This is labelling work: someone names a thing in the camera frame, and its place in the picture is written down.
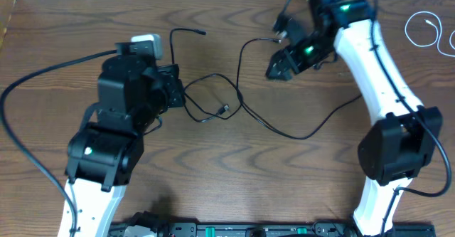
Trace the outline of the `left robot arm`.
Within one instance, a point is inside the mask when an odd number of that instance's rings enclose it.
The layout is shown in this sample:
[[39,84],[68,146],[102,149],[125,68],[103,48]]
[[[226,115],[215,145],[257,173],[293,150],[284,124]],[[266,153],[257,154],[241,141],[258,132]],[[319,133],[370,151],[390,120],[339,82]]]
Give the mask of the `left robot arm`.
[[98,102],[89,106],[68,144],[69,196],[59,236],[106,236],[132,171],[144,152],[144,135],[161,114],[184,104],[176,64],[154,56],[107,59],[97,80]]

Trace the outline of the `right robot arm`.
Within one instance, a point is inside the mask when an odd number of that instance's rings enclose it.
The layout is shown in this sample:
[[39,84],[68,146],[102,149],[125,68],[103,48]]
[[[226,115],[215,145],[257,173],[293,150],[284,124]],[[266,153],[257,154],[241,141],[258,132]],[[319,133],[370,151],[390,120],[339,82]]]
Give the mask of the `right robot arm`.
[[382,38],[378,0],[307,0],[314,29],[281,11],[273,30],[288,45],[270,59],[266,76],[289,80],[324,64],[329,54],[341,57],[367,106],[371,129],[358,145],[366,176],[353,212],[360,236],[385,236],[401,195],[428,166],[443,123],[436,107],[425,107],[401,76]]

